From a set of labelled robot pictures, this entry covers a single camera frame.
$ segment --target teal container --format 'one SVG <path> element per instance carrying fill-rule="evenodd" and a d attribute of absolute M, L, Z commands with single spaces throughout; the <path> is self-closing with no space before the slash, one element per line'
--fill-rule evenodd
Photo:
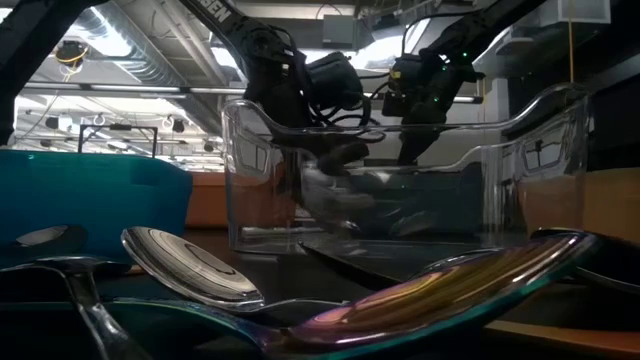
<path fill-rule="evenodd" d="M 78 224 L 89 232 L 84 253 L 131 262 L 120 243 L 123 229 L 184 232 L 192 178 L 164 161 L 2 150 L 0 166 L 0 245 L 31 231 Z"/>

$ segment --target clear plastic bin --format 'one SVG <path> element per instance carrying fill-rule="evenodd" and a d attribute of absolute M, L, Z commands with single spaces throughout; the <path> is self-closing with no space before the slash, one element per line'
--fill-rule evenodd
<path fill-rule="evenodd" d="M 578 86 L 554 86 L 514 118 L 480 124 L 290 129 L 244 100 L 223 115 L 237 251 L 293 253 L 304 241 L 337 256 L 426 261 L 582 225 L 590 111 Z M 414 137 L 435 142 L 399 165 L 402 139 Z M 317 150 L 362 148 L 362 139 L 368 155 L 337 168 Z"/>

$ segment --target metal utensil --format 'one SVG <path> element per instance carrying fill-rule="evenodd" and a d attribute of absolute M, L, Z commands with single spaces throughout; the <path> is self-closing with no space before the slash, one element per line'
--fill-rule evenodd
<path fill-rule="evenodd" d="M 342 359 L 397 348 L 443 331 L 483 326 L 527 295 L 564 277 L 599 245 L 591 234 L 550 236 L 522 247 L 443 266 L 417 279 L 317 315 L 272 328 L 202 304 L 119 299 L 180 311 L 255 345 L 267 356 Z"/>
<path fill-rule="evenodd" d="M 532 239 L 577 230 L 552 228 L 535 231 Z M 598 253 L 573 274 L 579 280 L 629 294 L 640 295 L 640 275 L 633 265 L 640 260 L 640 245 L 614 236 L 595 234 L 603 240 Z"/>
<path fill-rule="evenodd" d="M 170 233 L 133 227 L 122 232 L 129 255 L 154 279 L 179 295 L 238 315 L 265 313 L 282 306 L 314 305 L 318 312 L 341 303 L 292 299 L 266 304 L 242 273 L 198 246 Z"/>
<path fill-rule="evenodd" d="M 30 232 L 0 247 L 0 264 L 69 255 L 80 250 L 87 238 L 87 230 L 80 225 L 60 225 Z"/>
<path fill-rule="evenodd" d="M 583 232 L 573 229 L 542 229 L 533 232 L 530 239 L 531 241 L 536 241 L 537 239 L 544 239 L 549 236 L 580 233 Z M 637 259 L 640 259 L 640 246 L 611 236 L 596 233 L 590 234 L 600 238 L 602 240 L 602 246 L 600 246 L 597 254 L 587 263 L 577 267 L 571 275 L 579 280 L 583 280 L 586 284 L 603 286 L 609 289 L 640 295 L 640 276 L 637 275 L 637 272 L 629 271 L 628 268 L 628 264 L 633 264 L 637 262 Z M 396 279 L 364 269 L 356 264 L 310 248 L 303 243 L 299 243 L 299 246 L 305 253 L 330 268 L 336 274 L 367 289 L 378 291 L 390 286 L 390 284 L 400 284 L 403 281 L 402 279 Z M 428 272 L 438 271 L 442 266 L 451 266 L 455 263 L 465 262 L 475 257 L 502 250 L 502 248 L 478 249 L 444 258 L 425 266 L 414 275 L 408 277 L 407 280 L 420 277 Z"/>
<path fill-rule="evenodd" d="M 90 257 L 60 256 L 0 269 L 0 273 L 28 269 L 57 273 L 65 280 L 71 302 L 91 331 L 103 360 L 151 359 L 107 312 L 96 290 L 94 270 L 105 268 L 108 272 L 121 272 L 123 266 L 129 267 Z"/>

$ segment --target robotic arm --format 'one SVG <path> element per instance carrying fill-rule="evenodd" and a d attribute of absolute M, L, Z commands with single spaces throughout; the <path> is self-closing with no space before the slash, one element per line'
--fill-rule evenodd
<path fill-rule="evenodd" d="M 472 61 L 505 28 L 546 0 L 497 0 L 463 16 L 447 27 L 419 55 L 402 54 L 390 75 L 391 92 L 385 94 L 382 114 L 401 116 L 402 124 L 444 124 L 464 82 L 476 82 L 482 74 Z M 404 133 L 398 162 L 409 165 L 437 140 L 432 133 Z"/>
<path fill-rule="evenodd" d="M 475 82 L 481 76 L 473 69 L 473 59 L 504 28 L 545 1 L 497 0 L 450 25 L 419 55 L 402 54 L 390 73 L 391 91 L 385 95 L 383 115 L 403 117 L 403 124 L 443 124 L 462 84 Z M 265 113 L 280 125 L 332 126 L 329 118 L 338 110 L 359 106 L 365 109 L 361 125 L 368 122 L 370 99 L 363 96 L 358 75 L 342 53 L 335 52 L 305 65 L 305 55 L 298 51 L 286 30 L 247 17 L 225 0 L 180 2 L 227 46 L 249 80 L 245 98 L 262 105 Z M 289 37 L 288 44 L 278 32 Z M 333 109 L 331 115 L 323 115 L 321 111 L 326 109 Z M 301 143 L 287 139 L 277 129 L 272 131 L 274 141 L 306 148 L 319 159 L 354 141 L 353 137 L 345 137 Z M 438 134 L 404 133 L 399 164 L 411 164 Z M 355 153 L 366 156 L 368 151 L 362 150 Z"/>

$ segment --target spoon bowl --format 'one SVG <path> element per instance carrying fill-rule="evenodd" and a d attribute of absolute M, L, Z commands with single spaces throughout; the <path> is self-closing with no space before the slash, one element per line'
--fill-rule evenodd
<path fill-rule="evenodd" d="M 118 302 L 185 311 L 270 357 L 343 359 L 395 349 L 443 331 L 483 326 L 573 271 L 598 245 L 590 234 L 563 234 L 473 256 L 287 328 L 262 326 L 203 304 Z"/>
<path fill-rule="evenodd" d="M 85 245 L 87 238 L 87 230 L 80 225 L 60 225 L 33 231 L 0 247 L 0 264 L 73 254 Z"/>
<path fill-rule="evenodd" d="M 31 269 L 57 273 L 64 279 L 71 302 L 89 328 L 103 360 L 151 359 L 105 309 L 96 290 L 96 269 L 112 273 L 121 272 L 123 266 L 127 267 L 84 256 L 58 256 L 0 269 L 0 273 Z"/>
<path fill-rule="evenodd" d="M 126 229 L 121 239 L 129 255 L 161 284 L 188 300 L 234 314 L 256 315 L 305 305 L 322 312 L 341 304 L 313 299 L 267 304 L 242 273 L 187 240 L 146 227 Z"/>

